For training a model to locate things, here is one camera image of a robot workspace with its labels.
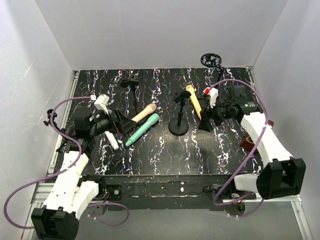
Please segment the yellow microphone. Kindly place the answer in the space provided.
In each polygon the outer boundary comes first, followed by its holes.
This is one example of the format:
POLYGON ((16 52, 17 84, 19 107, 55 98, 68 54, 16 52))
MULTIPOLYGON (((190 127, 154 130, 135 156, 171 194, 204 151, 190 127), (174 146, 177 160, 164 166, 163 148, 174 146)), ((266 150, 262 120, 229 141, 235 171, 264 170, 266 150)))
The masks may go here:
POLYGON ((198 118, 201 120, 201 119, 202 119, 202 117, 201 117, 201 110, 202 110, 202 108, 201 108, 201 105, 200 105, 200 103, 199 103, 199 100, 198 100, 198 98, 197 98, 197 96, 196 96, 195 88, 194 88, 192 85, 187 85, 187 86, 185 87, 185 90, 188 91, 188 92, 190 92, 190 97, 189 97, 189 98, 190 98, 190 100, 191 100, 191 102, 192 102, 192 105, 193 105, 193 107, 194 107, 194 110, 195 110, 198 118))

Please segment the black tripod shock-mount stand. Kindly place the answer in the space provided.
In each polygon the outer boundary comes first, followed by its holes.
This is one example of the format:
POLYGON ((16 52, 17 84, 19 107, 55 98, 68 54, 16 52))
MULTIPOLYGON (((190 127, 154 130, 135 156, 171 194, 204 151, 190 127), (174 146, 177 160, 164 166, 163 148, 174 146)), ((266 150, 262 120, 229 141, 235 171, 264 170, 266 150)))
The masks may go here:
POLYGON ((225 68, 222 66, 222 58, 216 53, 205 53, 201 56, 200 62, 203 66, 208 68, 213 68, 218 73, 217 82, 219 83, 223 80, 223 74, 225 68))

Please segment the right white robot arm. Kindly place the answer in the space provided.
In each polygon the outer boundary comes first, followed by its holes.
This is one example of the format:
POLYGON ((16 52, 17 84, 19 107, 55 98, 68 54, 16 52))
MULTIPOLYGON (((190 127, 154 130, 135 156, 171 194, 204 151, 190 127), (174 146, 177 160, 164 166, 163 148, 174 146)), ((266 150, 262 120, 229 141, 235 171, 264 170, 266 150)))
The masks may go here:
POLYGON ((272 126, 266 122, 266 114, 256 100, 246 95, 244 85, 228 89, 228 97, 220 99, 216 88, 203 91, 206 106, 201 110, 199 130, 211 132, 214 121, 216 126, 224 120, 235 119, 249 135, 263 162, 259 174, 237 174, 231 181, 238 191, 259 193, 265 199, 294 196, 301 192, 306 171, 302 158, 294 158, 285 149, 272 126))

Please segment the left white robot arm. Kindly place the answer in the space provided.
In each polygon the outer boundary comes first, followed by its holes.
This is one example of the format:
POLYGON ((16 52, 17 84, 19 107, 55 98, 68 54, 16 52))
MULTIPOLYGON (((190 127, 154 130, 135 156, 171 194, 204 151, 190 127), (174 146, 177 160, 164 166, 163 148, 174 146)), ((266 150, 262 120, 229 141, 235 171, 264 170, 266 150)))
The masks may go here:
POLYGON ((109 115, 103 110, 95 114, 74 117, 68 135, 76 140, 66 142, 61 174, 44 201, 42 207, 34 208, 31 220, 41 240, 73 240, 79 230, 79 219, 92 200, 120 200, 122 187, 106 184, 99 175, 82 172, 95 147, 95 138, 105 132, 125 134, 137 123, 115 110, 109 115))

